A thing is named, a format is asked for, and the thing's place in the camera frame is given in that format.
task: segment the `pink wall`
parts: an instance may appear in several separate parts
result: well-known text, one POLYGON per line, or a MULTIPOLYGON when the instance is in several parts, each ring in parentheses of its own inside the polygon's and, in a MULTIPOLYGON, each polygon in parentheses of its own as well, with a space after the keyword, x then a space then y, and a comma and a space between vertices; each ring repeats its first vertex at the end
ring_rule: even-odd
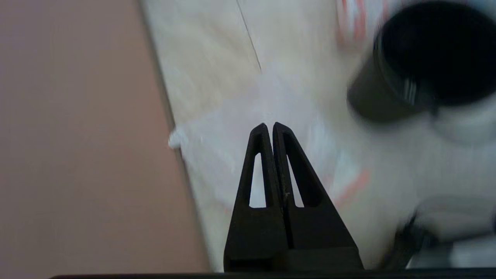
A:
POLYGON ((136 2, 0 3, 0 278, 208 269, 161 94, 136 2))

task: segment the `white floor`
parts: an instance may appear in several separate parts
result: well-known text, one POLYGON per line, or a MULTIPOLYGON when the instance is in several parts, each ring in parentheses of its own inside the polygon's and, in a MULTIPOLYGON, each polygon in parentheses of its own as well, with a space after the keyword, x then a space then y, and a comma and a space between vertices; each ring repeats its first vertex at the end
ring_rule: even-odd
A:
MULTIPOLYGON (((364 52, 337 46, 333 1, 147 0, 144 8, 177 125, 237 96, 267 71, 328 106, 325 118, 338 144, 371 172, 368 185, 338 209, 367 268, 381 260, 421 200, 496 200, 496 144, 451 143, 431 129, 427 115, 388 128, 352 116, 346 87, 364 52)), ((192 173, 190 180, 212 268, 220 271, 230 216, 192 173)))

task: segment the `black cup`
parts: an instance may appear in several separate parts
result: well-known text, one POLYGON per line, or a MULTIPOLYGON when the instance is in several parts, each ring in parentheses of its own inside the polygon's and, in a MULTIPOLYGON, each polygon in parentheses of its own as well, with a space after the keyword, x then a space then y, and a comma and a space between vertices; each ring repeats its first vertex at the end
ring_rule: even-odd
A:
POLYGON ((463 4, 412 5, 385 23, 348 90, 364 118, 394 122, 463 107, 496 91, 496 25, 463 4))

